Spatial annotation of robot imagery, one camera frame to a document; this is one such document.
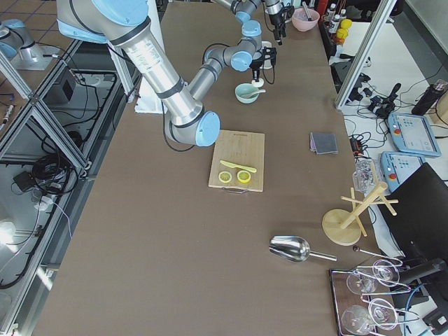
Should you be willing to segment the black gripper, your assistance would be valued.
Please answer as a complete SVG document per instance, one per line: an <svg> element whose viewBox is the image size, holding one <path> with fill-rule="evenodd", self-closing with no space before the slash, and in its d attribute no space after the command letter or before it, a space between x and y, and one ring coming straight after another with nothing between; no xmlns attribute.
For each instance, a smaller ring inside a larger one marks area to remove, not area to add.
<svg viewBox="0 0 448 336"><path fill-rule="evenodd" d="M282 31L281 28L285 25L286 21L291 19L294 13L294 6L268 6L267 14L269 15L269 20L274 26L274 40L279 46L283 44L282 42Z"/></svg>
<svg viewBox="0 0 448 336"><path fill-rule="evenodd" d="M254 54L254 59L250 64L253 80L260 80L260 69L272 69L277 63L277 49L274 47L262 47Z"/></svg>

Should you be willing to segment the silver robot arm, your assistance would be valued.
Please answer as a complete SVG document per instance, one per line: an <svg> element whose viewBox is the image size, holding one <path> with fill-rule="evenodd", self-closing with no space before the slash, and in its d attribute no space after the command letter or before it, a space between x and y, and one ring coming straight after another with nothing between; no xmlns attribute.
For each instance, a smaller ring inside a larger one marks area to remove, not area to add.
<svg viewBox="0 0 448 336"><path fill-rule="evenodd" d="M218 114L201 102L225 67L243 72L260 56L260 23L252 14L260 1L222 1L241 22L242 37L235 46L217 48L206 57L193 80L186 84L151 32L147 1L58 1L61 34L91 43L122 48L167 107L164 130L181 144L210 146L218 138Z"/></svg>
<svg viewBox="0 0 448 336"><path fill-rule="evenodd" d="M264 15L269 16L272 29L269 28L267 23L266 26L268 30L273 33L274 40L279 46L283 44L282 38L286 37L286 23L291 21L291 18L295 12L295 8L291 2L284 3L283 1L277 0L216 0L214 3L217 3L231 11L236 19L241 23L249 21L252 18L252 14L254 14L259 8L262 8Z"/></svg>

